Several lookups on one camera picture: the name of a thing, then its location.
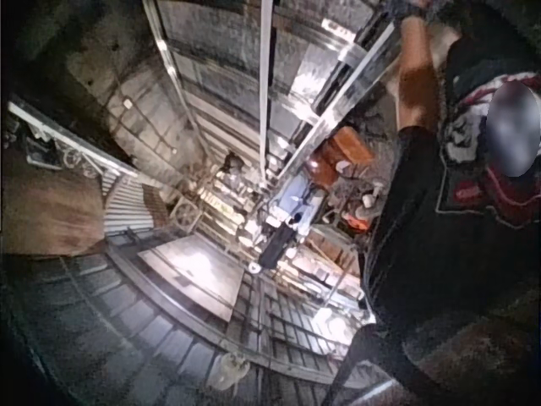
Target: plywood sheet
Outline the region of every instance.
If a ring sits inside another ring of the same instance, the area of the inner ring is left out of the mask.
[[[231,320],[243,269],[197,235],[190,235],[139,256],[172,286],[225,321]]]
[[[103,240],[98,179],[28,164],[14,148],[3,153],[3,251],[79,255]]]

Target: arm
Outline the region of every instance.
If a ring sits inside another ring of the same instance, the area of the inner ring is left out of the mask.
[[[398,80],[398,129],[438,128],[439,86],[430,52],[427,23],[411,16],[402,21],[402,54]]]

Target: black t-shirt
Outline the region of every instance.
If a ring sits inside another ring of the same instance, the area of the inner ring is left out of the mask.
[[[494,172],[450,171],[426,129],[399,137],[402,155],[363,275],[376,317],[408,329],[449,310],[483,311],[525,274],[538,275],[538,178],[527,179],[529,197],[515,182],[516,198],[509,179],[495,186]]]

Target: concrete wall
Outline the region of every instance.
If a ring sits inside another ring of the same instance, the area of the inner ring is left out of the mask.
[[[185,167],[204,161],[142,2],[39,2],[16,49],[34,79],[49,84],[46,93],[76,110],[75,122],[85,119],[104,130],[147,175],[175,186]]]

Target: forearm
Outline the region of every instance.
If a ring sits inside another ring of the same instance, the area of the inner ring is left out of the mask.
[[[413,125],[436,131],[439,86],[425,21],[408,17],[401,25],[402,53],[398,82],[398,128]]]

